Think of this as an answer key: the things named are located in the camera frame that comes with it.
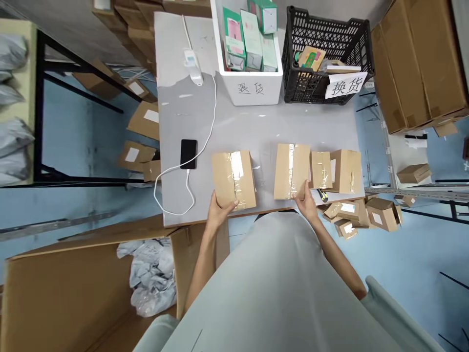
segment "blue floor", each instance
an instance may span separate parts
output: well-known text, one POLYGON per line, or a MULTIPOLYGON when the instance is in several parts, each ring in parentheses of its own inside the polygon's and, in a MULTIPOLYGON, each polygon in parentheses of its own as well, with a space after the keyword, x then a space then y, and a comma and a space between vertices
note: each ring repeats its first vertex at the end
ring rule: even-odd
MULTIPOLYGON (((80 86, 74 79, 66 80, 80 86)), ((155 85, 147 85, 155 91, 155 85)), ((357 108, 373 102, 373 97, 354 98, 357 108)), ((126 139, 157 147, 157 142, 126 130, 137 103, 124 94, 112 104, 122 108, 119 115, 87 101, 53 83, 45 84, 44 164, 76 176, 126 177, 116 166, 126 139)), ((365 185, 388 183, 381 126, 373 110, 356 114, 362 151, 365 185)), ((469 167, 461 159, 461 141, 469 132, 469 119, 458 122, 459 133, 437 138, 428 130, 428 158, 437 178, 467 178, 469 167)), ((44 246, 56 239, 119 221, 129 221, 160 213, 152 189, 36 188, 0 189, 2 228, 59 218, 77 218, 117 210, 119 214, 99 223, 47 232, 0 244, 0 272, 3 260, 24 251, 44 246)), ((426 212, 447 214, 449 209, 434 201, 417 200, 416 207, 426 212)), ((229 221, 230 247, 233 250, 254 222, 255 216, 229 221)), ((373 275, 378 282, 447 351, 452 351, 438 333, 467 349, 461 328, 469 329, 469 291, 439 274, 469 284, 468 227, 443 220, 404 213, 402 229, 387 233, 361 229, 345 241, 334 226, 325 223, 333 238, 363 279, 373 275)))

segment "table surface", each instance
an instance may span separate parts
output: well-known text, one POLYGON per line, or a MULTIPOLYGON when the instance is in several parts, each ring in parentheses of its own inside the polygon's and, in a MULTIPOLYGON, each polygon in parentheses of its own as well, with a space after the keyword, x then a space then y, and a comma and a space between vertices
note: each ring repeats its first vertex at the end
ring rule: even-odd
MULTIPOLYGON (((24 101, 1 107, 0 122, 11 120, 15 117, 23 120, 34 132, 35 101, 36 101, 36 25, 30 21, 0 19, 0 33, 19 34, 26 39, 28 47, 28 61, 26 65, 13 71, 13 78, 8 82, 23 97, 24 101)), ((28 153, 31 165, 34 161, 34 144, 29 145, 28 153)), ((33 170, 25 181, 13 183, 9 186, 33 183, 33 170)))
MULTIPOLYGON (((179 165, 181 139, 195 139, 200 151, 208 137, 215 103, 211 70, 213 62, 204 63, 214 53, 211 20, 187 17, 192 46, 200 53, 204 85, 192 83, 184 68, 183 48, 188 46, 182 18, 177 15, 155 14, 155 44, 158 69, 158 102, 160 111, 161 167, 179 165), (165 39, 170 32, 171 41, 165 39)), ((215 74, 216 119, 213 134, 205 151, 191 171, 189 184, 196 199, 195 206, 183 216, 164 215, 165 226, 204 221, 213 186, 211 154, 249 150, 253 160, 257 207, 232 213, 231 216, 269 212, 295 206, 293 200, 274 200, 277 143, 301 143, 314 151, 350 149, 359 151, 353 103, 345 106, 286 104, 283 94, 278 105, 233 106, 221 76, 215 74)), ((162 197, 165 209, 183 213, 192 203, 185 187, 186 170, 176 169, 162 176, 162 197)), ((316 203, 322 204, 316 191, 316 203)), ((358 194, 328 193, 329 201, 360 198, 358 194)))

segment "gray table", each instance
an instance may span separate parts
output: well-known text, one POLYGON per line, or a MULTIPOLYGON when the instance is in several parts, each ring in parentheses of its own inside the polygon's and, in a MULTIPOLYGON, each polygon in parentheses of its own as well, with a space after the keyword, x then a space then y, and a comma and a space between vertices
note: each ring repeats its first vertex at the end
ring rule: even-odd
MULTIPOLYGON (((204 85, 196 86, 179 62, 182 61, 183 48, 187 47, 182 19, 164 13, 159 16, 155 18, 156 59, 161 167, 165 170, 179 165, 181 139, 196 139, 199 150, 203 147, 213 119, 214 85, 212 77, 205 73, 204 85), (163 29, 172 33, 170 41, 165 39, 163 29)), ((210 38, 213 40, 213 28, 210 20, 186 19, 194 49, 204 53, 213 52, 214 43, 210 42, 210 38), (194 44, 196 40, 193 37, 201 38, 201 44, 194 44)), ((210 196, 214 188, 212 153, 238 150, 251 152, 257 207, 232 213, 232 216, 239 216, 295 207, 293 200, 273 198, 277 143, 309 144, 311 150, 320 152, 332 152, 337 149, 360 150, 353 103, 346 106, 285 104, 281 96, 278 105, 235 107, 218 74, 215 74, 215 80, 217 108, 213 134, 205 152, 197 160, 197 169, 191 171, 189 179, 196 199, 195 206, 183 216, 165 214, 165 226, 207 219, 210 196)), ((163 206, 167 210, 182 213, 192 203, 185 187, 186 175, 186 171, 181 169, 163 175, 162 198, 163 206)), ((316 202, 322 204, 318 193, 313 191, 312 194, 316 202)), ((363 197, 364 191, 362 186, 361 191, 355 195, 328 195, 330 201, 353 199, 363 197)))

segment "white foam box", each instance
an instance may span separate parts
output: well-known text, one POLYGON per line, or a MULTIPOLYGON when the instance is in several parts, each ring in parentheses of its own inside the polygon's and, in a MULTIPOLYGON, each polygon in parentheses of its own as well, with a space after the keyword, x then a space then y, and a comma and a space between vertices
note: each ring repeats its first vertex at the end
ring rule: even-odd
POLYGON ((223 60, 225 26, 223 7, 239 13, 247 11, 246 0, 210 0, 212 7, 213 31, 215 34, 218 71, 226 86, 233 105, 276 105, 283 84, 282 55, 277 33, 274 33, 274 46, 277 57, 277 72, 236 72, 225 71, 223 60))

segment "black plastic crate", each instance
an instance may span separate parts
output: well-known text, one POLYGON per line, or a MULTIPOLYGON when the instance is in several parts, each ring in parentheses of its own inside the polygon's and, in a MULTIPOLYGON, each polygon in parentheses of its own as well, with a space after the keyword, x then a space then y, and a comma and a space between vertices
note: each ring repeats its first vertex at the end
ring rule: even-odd
POLYGON ((294 66, 294 52, 303 51, 305 46, 325 50, 326 59, 339 59, 348 66, 361 66, 362 72, 368 72, 365 82, 375 74, 368 20, 328 20, 310 16, 307 10, 288 6, 282 54, 286 103, 345 105, 354 96, 349 94, 324 98, 329 85, 329 73, 294 66))

